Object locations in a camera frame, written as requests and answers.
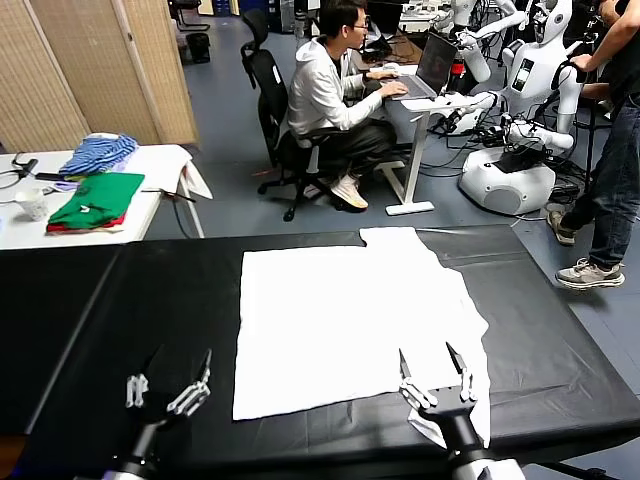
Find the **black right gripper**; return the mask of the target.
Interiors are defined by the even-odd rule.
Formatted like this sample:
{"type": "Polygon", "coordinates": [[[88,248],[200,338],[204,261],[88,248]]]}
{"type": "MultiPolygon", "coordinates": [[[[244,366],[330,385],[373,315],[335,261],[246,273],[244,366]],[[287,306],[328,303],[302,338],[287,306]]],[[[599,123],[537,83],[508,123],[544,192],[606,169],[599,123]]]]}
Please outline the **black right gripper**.
{"type": "Polygon", "coordinates": [[[473,389],[473,374],[462,355],[449,342],[445,345],[459,374],[459,384],[430,392],[421,391],[413,382],[403,352],[399,350],[401,375],[399,391],[412,408],[420,408],[418,414],[422,419],[433,421],[438,425],[470,424],[470,414],[478,400],[473,389]]]}

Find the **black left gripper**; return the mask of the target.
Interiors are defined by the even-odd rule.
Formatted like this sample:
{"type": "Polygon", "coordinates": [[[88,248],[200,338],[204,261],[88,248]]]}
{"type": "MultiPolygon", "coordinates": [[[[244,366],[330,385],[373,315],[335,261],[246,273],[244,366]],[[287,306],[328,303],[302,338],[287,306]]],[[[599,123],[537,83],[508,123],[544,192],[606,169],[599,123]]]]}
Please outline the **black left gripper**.
{"type": "Polygon", "coordinates": [[[173,401],[165,399],[145,400],[150,391],[149,376],[163,345],[160,344],[143,361],[138,373],[129,375],[126,380],[125,407],[130,408],[134,421],[142,427],[153,427],[156,431],[169,431],[185,423],[207,400],[211,394],[209,379],[212,350],[207,349],[201,362],[196,379],[188,385],[173,401]]]}

